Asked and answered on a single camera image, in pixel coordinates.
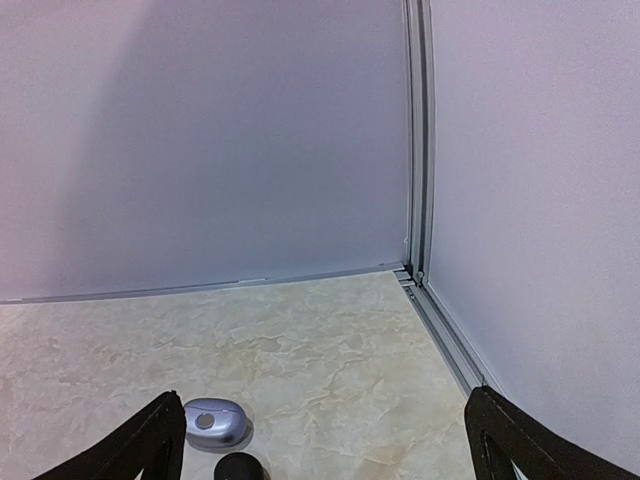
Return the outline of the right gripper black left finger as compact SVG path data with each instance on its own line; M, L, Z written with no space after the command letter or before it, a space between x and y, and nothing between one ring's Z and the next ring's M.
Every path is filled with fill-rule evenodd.
M178 479L186 417L174 391L166 391L104 439L38 476L55 479Z

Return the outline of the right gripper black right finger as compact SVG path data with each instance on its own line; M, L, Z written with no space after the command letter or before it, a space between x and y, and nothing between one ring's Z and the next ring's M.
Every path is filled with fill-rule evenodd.
M555 434L489 386L471 391L464 422L475 477L636 479L633 474Z

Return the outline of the black earbud charging case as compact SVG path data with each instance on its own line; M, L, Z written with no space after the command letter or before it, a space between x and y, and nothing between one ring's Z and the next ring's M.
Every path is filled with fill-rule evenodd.
M260 461L244 452L230 453L221 458L213 473L214 480L264 480L265 470Z

